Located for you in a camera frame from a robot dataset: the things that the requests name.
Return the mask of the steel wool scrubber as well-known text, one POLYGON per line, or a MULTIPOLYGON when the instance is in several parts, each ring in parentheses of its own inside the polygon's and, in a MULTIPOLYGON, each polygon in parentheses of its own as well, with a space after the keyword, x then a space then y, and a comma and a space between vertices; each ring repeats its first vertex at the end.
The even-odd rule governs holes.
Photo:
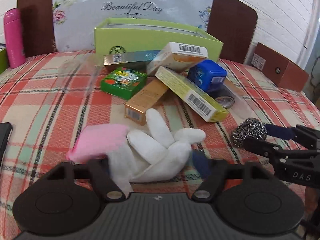
POLYGON ((236 148, 243 148, 246 138, 265 141, 267 138, 265 124, 256 118, 247 118, 230 135, 231 144, 236 148))

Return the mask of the green container at left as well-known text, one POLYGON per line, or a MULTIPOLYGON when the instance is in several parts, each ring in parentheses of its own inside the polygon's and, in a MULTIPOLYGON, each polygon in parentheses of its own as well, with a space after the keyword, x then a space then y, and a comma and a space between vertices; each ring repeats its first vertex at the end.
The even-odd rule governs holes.
POLYGON ((0 49, 0 74, 9 68, 9 60, 7 55, 7 49, 0 49))

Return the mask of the pink thermos bottle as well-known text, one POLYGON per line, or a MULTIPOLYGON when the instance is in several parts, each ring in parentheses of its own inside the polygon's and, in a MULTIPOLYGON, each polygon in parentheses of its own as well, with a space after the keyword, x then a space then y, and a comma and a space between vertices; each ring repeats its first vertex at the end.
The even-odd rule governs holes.
POLYGON ((18 8, 8 10, 3 18, 4 37, 10 68, 24 64, 21 14, 18 8))

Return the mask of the black smartphone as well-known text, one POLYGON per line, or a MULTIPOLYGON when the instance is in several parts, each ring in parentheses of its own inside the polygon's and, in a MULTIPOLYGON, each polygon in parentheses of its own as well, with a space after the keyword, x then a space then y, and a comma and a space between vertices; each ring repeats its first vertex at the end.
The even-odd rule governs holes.
POLYGON ((9 122, 0 123, 0 160, 3 159, 13 126, 9 122))

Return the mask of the brown wooden headboard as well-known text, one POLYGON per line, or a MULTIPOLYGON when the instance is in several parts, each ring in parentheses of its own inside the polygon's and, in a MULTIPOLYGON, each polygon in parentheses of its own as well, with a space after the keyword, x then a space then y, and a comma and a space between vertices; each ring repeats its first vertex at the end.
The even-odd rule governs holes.
MULTIPOLYGON (((27 57, 56 51, 53 0, 17 0, 27 57)), ((254 9, 240 0, 214 0, 207 32, 223 42, 222 59, 244 63, 257 25, 254 9)))

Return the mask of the white glove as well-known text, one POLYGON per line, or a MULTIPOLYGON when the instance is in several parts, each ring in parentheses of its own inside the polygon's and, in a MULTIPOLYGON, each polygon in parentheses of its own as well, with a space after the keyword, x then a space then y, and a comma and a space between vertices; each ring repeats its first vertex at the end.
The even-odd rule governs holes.
POLYGON ((111 179, 126 196, 133 191, 131 183, 174 178, 187 163, 191 146, 206 138, 206 133, 197 128, 172 133, 154 108, 148 109, 145 117, 148 133, 127 128, 105 152, 111 179))

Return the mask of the small brown carton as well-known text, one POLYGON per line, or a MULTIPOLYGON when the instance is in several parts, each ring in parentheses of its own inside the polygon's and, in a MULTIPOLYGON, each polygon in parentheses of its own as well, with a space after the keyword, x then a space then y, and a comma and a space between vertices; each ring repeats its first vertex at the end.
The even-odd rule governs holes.
POLYGON ((138 125, 145 125, 146 111, 150 108, 155 108, 168 90, 169 88, 158 79, 150 81, 125 103, 125 118, 134 121, 138 125))

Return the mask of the yellow green long box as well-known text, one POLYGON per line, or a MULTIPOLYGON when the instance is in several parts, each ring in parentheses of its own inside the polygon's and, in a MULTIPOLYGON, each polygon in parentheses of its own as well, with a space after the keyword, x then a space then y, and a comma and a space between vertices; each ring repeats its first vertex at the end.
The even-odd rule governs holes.
POLYGON ((168 68, 160 66, 155 77, 172 90, 206 122, 221 122, 229 111, 201 90, 197 85, 168 68))

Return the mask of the floral Beautiful Day bag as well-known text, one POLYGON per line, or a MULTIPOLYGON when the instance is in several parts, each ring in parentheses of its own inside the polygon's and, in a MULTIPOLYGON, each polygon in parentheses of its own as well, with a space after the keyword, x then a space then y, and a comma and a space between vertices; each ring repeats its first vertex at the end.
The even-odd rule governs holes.
POLYGON ((107 18, 145 18, 207 30, 214 0, 53 0, 56 48, 94 48, 94 29, 107 18))

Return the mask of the clear plastic cup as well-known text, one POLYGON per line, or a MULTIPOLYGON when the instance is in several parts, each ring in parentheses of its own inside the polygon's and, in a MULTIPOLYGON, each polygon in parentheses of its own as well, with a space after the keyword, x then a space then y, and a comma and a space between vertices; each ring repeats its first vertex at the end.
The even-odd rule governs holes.
POLYGON ((65 61, 59 68, 56 85, 67 95, 85 98, 95 87, 102 67, 102 58, 94 53, 65 61))

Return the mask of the pink cloth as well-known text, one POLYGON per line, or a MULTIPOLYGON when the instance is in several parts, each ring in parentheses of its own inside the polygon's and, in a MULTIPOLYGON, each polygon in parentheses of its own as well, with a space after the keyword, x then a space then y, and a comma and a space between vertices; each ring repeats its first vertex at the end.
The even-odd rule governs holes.
POLYGON ((66 154, 74 163, 85 163, 91 159, 120 150, 126 144, 129 127, 122 124, 100 124, 86 126, 75 145, 66 154))

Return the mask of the brown cardboard shoe box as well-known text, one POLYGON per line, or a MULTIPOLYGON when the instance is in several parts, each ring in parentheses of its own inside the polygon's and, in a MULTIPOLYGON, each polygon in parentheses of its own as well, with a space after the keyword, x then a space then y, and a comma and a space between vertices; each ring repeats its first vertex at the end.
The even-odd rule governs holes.
POLYGON ((260 70, 277 87, 301 92, 309 74, 275 50, 258 43, 251 65, 260 70))

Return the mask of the metallic teal long box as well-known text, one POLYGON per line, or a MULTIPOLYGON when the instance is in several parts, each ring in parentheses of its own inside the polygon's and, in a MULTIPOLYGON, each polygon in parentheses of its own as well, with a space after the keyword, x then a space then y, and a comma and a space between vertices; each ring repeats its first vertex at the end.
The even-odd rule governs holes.
POLYGON ((104 56, 104 67, 112 72, 119 67, 145 71, 147 65, 157 56, 160 50, 134 51, 104 56))

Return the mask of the green floral box far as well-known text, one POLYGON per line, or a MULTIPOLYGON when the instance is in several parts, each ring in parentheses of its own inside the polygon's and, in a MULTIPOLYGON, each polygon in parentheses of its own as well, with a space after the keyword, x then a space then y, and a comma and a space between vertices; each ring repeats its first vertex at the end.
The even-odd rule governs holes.
POLYGON ((119 67, 101 80, 100 90, 129 100, 145 86, 146 81, 145 73, 119 67))

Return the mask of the blue plastic cube box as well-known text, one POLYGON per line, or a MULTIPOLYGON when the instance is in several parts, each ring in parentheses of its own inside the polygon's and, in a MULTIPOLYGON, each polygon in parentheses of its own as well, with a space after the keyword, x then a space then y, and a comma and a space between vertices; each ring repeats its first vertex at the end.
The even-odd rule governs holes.
POLYGON ((187 78, 204 92, 220 89, 227 71, 212 60, 204 60, 189 69, 187 78))

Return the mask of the black tape roll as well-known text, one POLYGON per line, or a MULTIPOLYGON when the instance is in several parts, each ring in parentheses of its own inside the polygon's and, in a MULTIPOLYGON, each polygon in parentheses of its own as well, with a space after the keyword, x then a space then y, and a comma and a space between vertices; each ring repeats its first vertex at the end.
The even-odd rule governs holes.
POLYGON ((208 94, 225 109, 231 108, 236 101, 234 93, 223 83, 208 92, 208 94))

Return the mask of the white orange medicine box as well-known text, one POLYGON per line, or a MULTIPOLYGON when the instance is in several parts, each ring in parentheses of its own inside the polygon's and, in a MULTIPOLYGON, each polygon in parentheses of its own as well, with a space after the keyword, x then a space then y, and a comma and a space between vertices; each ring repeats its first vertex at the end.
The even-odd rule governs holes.
POLYGON ((147 65, 148 76, 156 74, 159 67, 181 73, 208 58, 208 51, 201 46, 169 42, 147 65))

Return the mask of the green open cardboard box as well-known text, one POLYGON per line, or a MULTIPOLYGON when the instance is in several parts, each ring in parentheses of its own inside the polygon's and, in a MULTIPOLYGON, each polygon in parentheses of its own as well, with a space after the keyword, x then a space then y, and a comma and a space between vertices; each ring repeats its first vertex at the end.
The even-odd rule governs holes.
POLYGON ((95 51, 102 55, 161 50, 169 42, 204 47, 213 61, 223 48, 223 42, 198 27, 168 21, 108 18, 94 29, 95 51))

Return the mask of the clear plastic tube case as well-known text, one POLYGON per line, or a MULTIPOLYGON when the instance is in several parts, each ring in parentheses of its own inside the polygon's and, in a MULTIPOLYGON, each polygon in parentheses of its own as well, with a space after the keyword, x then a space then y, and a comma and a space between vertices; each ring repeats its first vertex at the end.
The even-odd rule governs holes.
POLYGON ((225 79, 224 85, 234 99, 234 104, 229 109, 242 119, 250 118, 253 111, 244 98, 246 94, 228 79, 225 79))

